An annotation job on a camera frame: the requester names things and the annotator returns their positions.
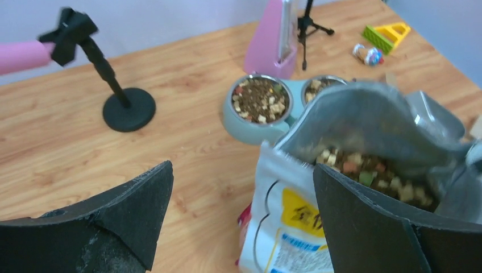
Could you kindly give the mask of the pet food bag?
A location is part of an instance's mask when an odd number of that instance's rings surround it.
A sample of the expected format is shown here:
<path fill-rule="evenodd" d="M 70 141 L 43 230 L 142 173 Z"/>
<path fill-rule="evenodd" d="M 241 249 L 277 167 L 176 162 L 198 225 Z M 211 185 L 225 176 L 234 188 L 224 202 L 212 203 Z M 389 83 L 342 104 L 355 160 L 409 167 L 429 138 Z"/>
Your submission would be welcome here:
<path fill-rule="evenodd" d="M 481 141 L 453 138 L 445 116 L 394 87 L 324 90 L 274 145 L 261 145 L 240 272 L 335 272 L 315 166 L 439 216 L 481 225 Z"/>

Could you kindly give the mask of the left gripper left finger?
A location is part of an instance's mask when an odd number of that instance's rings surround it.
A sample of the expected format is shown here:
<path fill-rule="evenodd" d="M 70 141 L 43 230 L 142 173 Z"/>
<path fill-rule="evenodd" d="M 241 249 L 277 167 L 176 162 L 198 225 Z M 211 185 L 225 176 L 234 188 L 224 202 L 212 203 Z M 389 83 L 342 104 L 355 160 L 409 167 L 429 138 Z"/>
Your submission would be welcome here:
<path fill-rule="evenodd" d="M 172 188 L 173 166 L 165 161 L 41 217 L 2 221 L 1 271 L 149 271 Z"/>

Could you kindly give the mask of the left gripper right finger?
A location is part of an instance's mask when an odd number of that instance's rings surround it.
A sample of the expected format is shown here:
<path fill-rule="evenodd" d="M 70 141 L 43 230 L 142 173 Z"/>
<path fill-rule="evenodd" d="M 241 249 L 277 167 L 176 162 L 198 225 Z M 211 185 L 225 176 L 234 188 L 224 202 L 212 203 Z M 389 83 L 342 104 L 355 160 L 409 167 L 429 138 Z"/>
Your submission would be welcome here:
<path fill-rule="evenodd" d="M 313 180 L 335 272 L 481 271 L 481 225 L 404 204 L 325 165 Z"/>

